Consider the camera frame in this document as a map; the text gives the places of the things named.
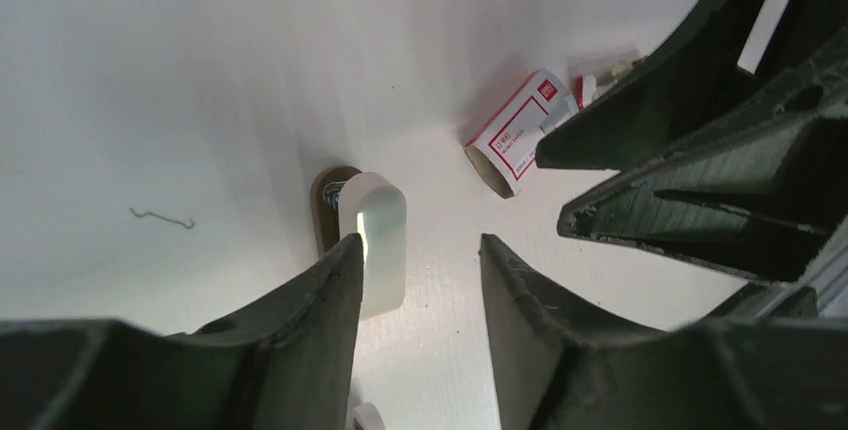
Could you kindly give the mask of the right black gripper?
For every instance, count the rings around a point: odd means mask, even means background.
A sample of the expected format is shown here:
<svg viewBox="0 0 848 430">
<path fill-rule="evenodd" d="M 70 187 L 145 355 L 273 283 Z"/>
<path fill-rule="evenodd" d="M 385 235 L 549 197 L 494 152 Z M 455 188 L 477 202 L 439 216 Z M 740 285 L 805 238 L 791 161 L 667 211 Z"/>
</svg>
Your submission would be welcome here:
<svg viewBox="0 0 848 430">
<path fill-rule="evenodd" d="M 738 60 L 764 2 L 698 0 L 655 51 L 539 142 L 537 166 L 624 171 L 702 127 L 734 132 L 783 114 L 847 110 L 847 0 L 789 0 L 755 76 Z M 846 258 L 847 225 L 843 245 L 800 280 L 746 279 L 716 314 L 817 316 L 827 296 L 846 293 Z"/>
</svg>

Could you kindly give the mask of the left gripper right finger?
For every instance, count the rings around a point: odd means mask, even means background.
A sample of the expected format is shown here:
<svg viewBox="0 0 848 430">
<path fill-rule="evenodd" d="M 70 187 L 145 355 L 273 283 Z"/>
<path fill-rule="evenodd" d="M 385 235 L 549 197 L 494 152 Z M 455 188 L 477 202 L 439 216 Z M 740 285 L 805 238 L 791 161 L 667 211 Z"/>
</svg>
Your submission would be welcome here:
<svg viewBox="0 0 848 430">
<path fill-rule="evenodd" d="M 705 318 L 673 331 L 613 314 L 480 241 L 505 429 L 843 429 L 847 323 Z"/>
</svg>

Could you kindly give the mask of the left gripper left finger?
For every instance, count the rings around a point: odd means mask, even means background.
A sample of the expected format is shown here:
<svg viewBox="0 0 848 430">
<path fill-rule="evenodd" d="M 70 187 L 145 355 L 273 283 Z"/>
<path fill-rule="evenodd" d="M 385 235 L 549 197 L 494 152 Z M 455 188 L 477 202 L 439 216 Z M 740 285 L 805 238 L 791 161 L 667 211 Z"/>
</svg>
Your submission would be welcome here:
<svg viewBox="0 0 848 430">
<path fill-rule="evenodd" d="M 5 321 L 5 429 L 341 429 L 363 245 L 186 334 L 113 319 Z"/>
</svg>

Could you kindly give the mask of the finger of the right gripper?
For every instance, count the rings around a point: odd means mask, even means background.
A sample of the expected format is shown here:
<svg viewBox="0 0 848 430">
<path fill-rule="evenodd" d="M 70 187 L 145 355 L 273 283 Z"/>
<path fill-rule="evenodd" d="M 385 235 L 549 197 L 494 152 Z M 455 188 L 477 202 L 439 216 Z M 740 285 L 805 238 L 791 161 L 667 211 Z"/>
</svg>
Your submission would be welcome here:
<svg viewBox="0 0 848 430">
<path fill-rule="evenodd" d="M 706 130 L 565 204 L 566 238 L 794 283 L 846 239 L 847 110 Z"/>
</svg>

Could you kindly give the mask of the beige mini stapler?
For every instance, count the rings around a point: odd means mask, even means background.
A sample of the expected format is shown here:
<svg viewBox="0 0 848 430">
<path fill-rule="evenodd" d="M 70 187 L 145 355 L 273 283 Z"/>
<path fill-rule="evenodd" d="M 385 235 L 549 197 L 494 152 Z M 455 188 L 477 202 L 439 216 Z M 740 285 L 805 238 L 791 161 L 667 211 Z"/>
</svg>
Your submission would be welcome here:
<svg viewBox="0 0 848 430">
<path fill-rule="evenodd" d="M 310 201 L 316 247 L 324 254 L 343 237 L 362 243 L 362 321 L 400 308 L 406 296 L 407 202 L 385 177 L 343 165 L 313 181 Z"/>
</svg>

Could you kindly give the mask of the red white staple box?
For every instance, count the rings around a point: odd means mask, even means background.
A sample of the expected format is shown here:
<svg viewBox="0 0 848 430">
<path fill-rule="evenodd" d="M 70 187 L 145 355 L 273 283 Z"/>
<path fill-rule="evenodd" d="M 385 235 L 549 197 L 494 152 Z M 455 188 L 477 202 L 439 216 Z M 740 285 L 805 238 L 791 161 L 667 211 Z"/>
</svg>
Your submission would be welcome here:
<svg viewBox="0 0 848 430">
<path fill-rule="evenodd" d="M 554 73 L 537 69 L 465 142 L 469 162 L 499 197 L 513 198 L 523 188 L 536 167 L 537 145 L 545 137 L 534 137 L 530 127 L 567 93 L 571 90 Z"/>
</svg>

